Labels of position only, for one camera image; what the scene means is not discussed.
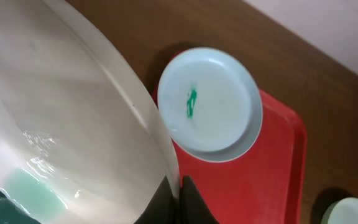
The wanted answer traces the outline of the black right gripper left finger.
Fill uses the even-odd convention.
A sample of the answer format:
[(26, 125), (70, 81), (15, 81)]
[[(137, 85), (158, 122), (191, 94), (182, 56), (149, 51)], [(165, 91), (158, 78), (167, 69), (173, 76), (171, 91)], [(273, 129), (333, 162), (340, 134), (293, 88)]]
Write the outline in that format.
[(177, 206), (167, 177), (164, 177), (143, 214), (134, 224), (175, 224)]

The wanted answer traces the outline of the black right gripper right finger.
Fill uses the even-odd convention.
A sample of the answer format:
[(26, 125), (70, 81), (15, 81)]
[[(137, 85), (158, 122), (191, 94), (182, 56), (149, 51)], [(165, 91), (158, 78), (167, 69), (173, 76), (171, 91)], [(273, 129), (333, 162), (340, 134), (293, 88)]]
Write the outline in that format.
[(182, 178), (179, 207), (181, 224), (219, 224), (188, 175)]

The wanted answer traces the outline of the white plate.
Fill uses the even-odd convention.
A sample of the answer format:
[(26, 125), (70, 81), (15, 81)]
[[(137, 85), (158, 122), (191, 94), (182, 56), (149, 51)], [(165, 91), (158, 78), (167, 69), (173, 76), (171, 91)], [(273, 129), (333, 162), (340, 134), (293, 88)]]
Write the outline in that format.
[(135, 223), (180, 178), (157, 107), (65, 1), (0, 1), (0, 192), (39, 223)]

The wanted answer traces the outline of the pale green plate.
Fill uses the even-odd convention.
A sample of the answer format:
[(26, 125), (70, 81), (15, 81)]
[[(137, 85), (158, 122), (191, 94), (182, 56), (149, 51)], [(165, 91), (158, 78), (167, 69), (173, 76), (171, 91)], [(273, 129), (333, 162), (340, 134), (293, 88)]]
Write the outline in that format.
[(348, 197), (331, 204), (321, 224), (358, 224), (358, 198)]

